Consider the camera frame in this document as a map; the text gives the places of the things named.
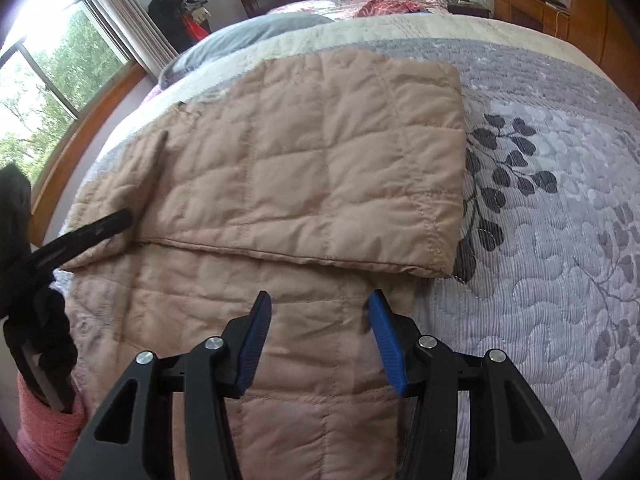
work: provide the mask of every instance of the curtain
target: curtain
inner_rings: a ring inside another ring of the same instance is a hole
[[[156,79],[178,54],[136,0],[91,0],[137,62]]]

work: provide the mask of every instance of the quilted jacket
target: quilted jacket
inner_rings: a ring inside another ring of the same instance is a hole
[[[399,402],[364,303],[382,288],[410,314],[417,278],[452,271],[464,165],[446,64],[355,49],[268,60],[221,98],[175,106],[72,209],[69,228],[136,213],[67,267],[89,411],[137,352],[190,351],[263,289],[257,375],[227,403],[244,478],[391,478]]]

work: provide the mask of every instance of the tree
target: tree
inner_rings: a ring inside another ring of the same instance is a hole
[[[34,53],[33,58],[79,110],[122,66],[81,9],[69,19],[66,34],[58,47],[51,54]],[[14,162],[33,183],[74,118],[44,85],[38,86],[37,95],[28,91],[39,80],[33,72],[26,72],[14,64],[14,70],[5,74],[5,68],[9,69],[7,66],[0,68],[2,79],[6,78],[4,83],[10,80],[12,88],[19,90],[17,94],[0,99],[0,106],[11,112],[28,134],[0,131],[0,168]]]

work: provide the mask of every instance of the pink sleeve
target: pink sleeve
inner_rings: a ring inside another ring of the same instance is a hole
[[[20,430],[16,444],[42,480],[56,480],[84,426],[85,411],[76,395],[70,414],[42,404],[18,373]]]

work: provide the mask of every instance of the metal screw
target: metal screw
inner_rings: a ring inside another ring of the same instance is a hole
[[[501,363],[507,358],[507,354],[505,354],[502,350],[491,350],[489,352],[489,359],[494,363]]]
[[[140,352],[138,355],[136,355],[136,362],[139,365],[148,365],[153,360],[154,360],[154,355],[147,350],[145,350],[144,352]]]
[[[423,335],[418,339],[418,345],[422,348],[434,348],[438,344],[438,340],[430,335]]]
[[[204,343],[204,347],[207,350],[217,350],[218,348],[222,348],[224,343],[225,340],[221,337],[210,337],[209,339],[207,339],[207,342]]]

